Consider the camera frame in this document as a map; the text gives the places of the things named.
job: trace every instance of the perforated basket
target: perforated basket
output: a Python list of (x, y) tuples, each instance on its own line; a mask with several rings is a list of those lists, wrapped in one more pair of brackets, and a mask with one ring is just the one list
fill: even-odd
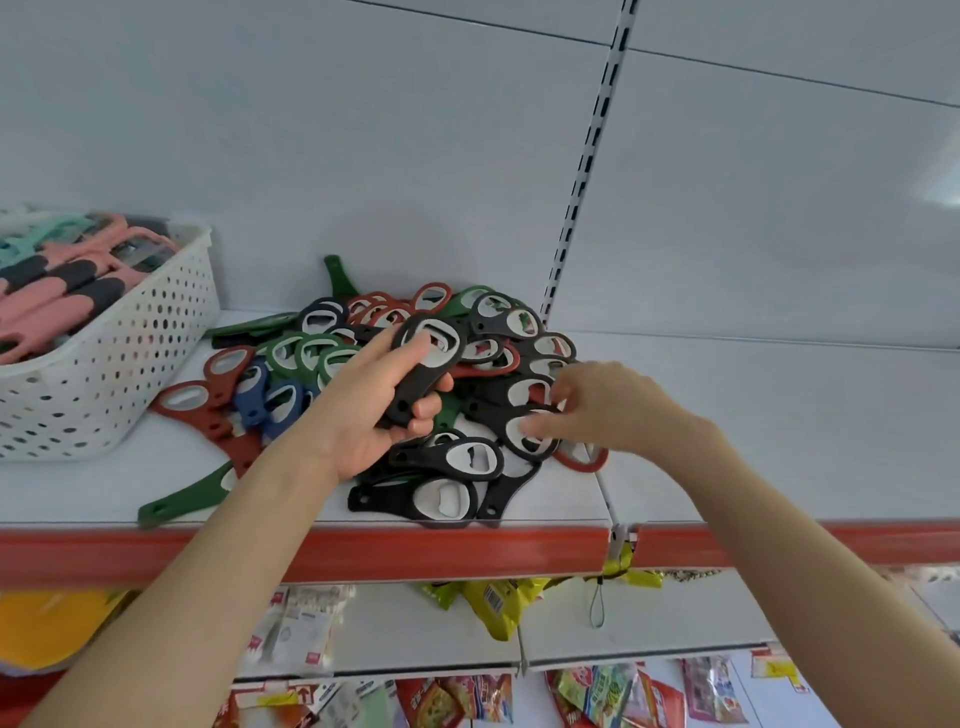
[(114, 448), (220, 313), (210, 228), (170, 225), (182, 250), (62, 346), (0, 366), (0, 462)]

